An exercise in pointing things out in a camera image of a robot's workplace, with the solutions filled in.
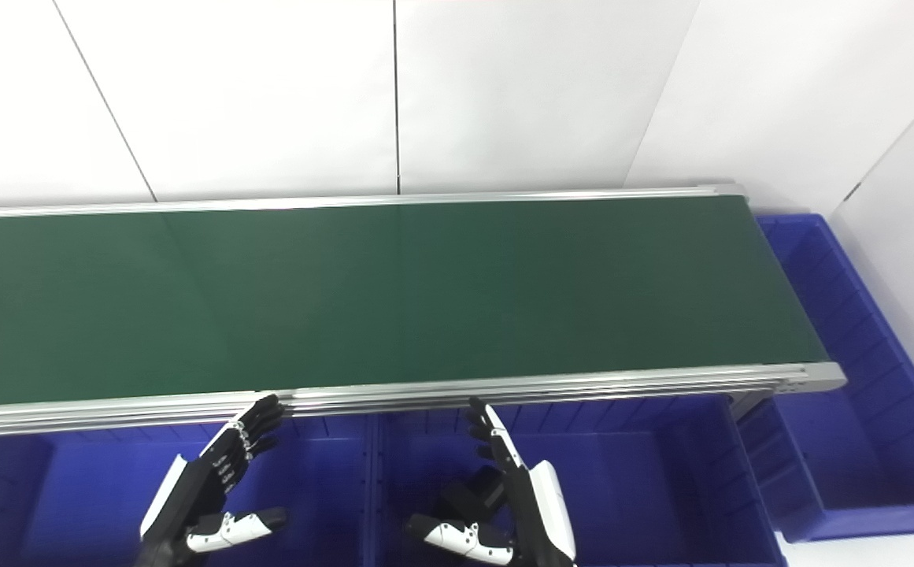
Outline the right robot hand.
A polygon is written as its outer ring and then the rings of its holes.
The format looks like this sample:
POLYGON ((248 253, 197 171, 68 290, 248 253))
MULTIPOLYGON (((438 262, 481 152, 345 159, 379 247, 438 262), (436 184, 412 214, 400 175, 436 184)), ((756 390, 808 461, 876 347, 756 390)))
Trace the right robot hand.
POLYGON ((410 537, 489 566, 575 566, 571 518, 553 464, 529 467, 496 409, 468 399, 468 434, 491 461, 468 482, 447 485, 433 514, 411 514, 410 537))

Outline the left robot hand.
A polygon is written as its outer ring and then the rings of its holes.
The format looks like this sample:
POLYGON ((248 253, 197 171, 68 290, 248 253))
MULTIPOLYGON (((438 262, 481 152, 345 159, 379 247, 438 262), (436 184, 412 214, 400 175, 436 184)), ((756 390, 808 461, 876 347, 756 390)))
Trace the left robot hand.
POLYGON ((257 456, 276 445, 285 415, 277 395, 263 395, 223 424, 194 459, 176 455, 139 527, 136 566, 201 566, 217 551, 269 537, 288 523, 284 507, 225 509, 257 456))

